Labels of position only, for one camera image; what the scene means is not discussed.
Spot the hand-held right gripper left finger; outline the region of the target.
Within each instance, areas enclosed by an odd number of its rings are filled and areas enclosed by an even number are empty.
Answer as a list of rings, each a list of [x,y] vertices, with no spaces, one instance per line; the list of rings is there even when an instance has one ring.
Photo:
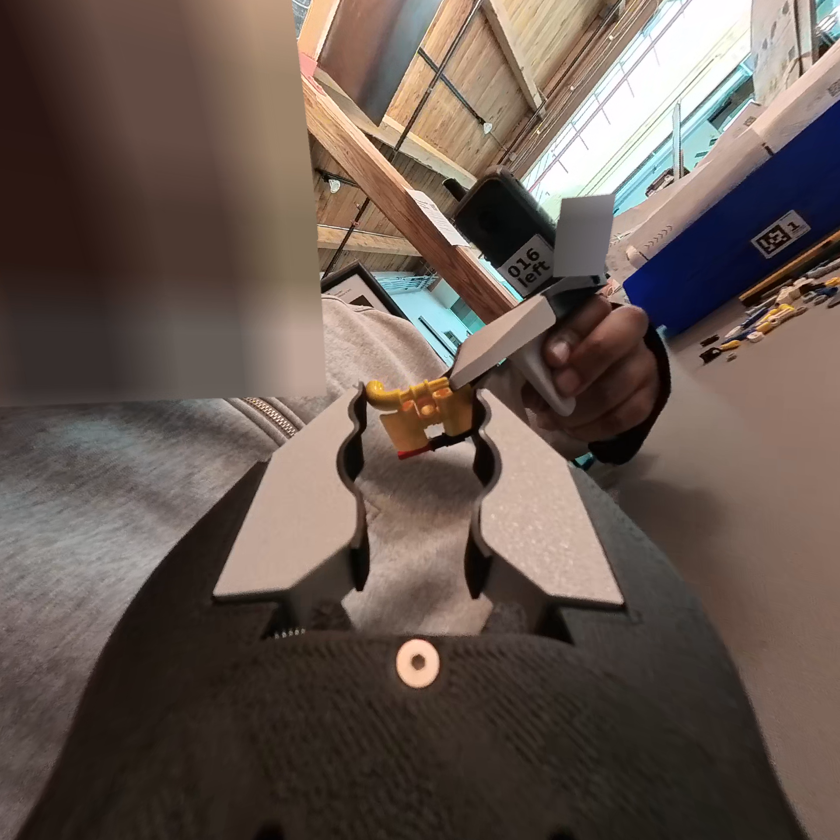
[[[216,602],[274,602],[294,627],[362,592],[370,573],[364,385],[344,392],[269,460],[213,590]]]

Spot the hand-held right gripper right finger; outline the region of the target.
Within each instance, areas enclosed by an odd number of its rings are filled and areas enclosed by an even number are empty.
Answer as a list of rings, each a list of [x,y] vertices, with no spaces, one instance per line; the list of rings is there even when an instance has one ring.
[[[620,613],[624,596],[575,484],[575,469],[500,398],[474,400],[464,575],[473,600],[517,608],[542,631],[561,608]]]

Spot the person's left hand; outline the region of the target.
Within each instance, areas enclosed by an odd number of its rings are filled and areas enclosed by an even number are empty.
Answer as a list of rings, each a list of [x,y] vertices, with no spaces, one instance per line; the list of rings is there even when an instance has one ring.
[[[525,384],[523,402],[537,425],[590,445],[646,421],[660,390],[657,362],[644,341],[647,329],[641,309],[615,308],[600,296],[555,327],[542,344],[542,358],[554,390],[575,406],[561,416]]]

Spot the white paper sign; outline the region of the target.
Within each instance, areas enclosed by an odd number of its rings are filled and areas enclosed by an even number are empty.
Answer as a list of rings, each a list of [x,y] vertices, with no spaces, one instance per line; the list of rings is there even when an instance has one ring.
[[[436,228],[436,230],[454,247],[469,248],[469,241],[446,218],[435,201],[422,191],[409,189],[407,194]]]

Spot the blue box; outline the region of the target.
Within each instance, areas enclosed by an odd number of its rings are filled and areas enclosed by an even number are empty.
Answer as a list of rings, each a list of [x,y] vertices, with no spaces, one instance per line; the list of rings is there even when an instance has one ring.
[[[837,230],[838,188],[837,155],[777,154],[629,278],[630,302],[684,332]]]

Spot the wooden ceiling beam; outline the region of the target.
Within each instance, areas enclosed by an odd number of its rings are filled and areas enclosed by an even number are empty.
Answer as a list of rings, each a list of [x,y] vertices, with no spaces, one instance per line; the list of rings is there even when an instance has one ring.
[[[301,76],[308,131],[350,175],[419,255],[489,323],[516,306],[514,297],[465,246],[448,242],[411,194],[411,186],[340,107]]]

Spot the pile of loose lego pieces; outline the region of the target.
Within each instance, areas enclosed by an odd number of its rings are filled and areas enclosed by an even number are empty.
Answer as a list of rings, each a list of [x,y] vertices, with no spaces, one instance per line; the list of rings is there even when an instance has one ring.
[[[761,342],[771,332],[814,308],[830,309],[838,305],[839,259],[833,259],[771,290],[729,332],[704,339],[699,359],[703,364],[718,358],[733,361],[743,345]]]

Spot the yellow lego assembly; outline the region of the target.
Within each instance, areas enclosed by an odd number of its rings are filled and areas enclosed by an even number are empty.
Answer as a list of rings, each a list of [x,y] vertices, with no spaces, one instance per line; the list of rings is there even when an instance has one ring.
[[[457,445],[472,435],[475,389],[470,384],[455,389],[443,376],[387,390],[383,383],[369,381],[364,392],[380,413],[381,425],[400,460]]]

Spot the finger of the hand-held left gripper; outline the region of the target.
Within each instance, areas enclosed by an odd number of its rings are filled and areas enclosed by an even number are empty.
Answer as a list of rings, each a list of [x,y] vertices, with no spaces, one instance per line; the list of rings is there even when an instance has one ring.
[[[473,384],[508,361],[536,391],[555,394],[542,346],[557,321],[558,312],[544,295],[518,304],[463,342],[448,373],[450,388],[455,391]]]
[[[562,284],[602,284],[615,194],[564,197],[553,250],[553,276]]]

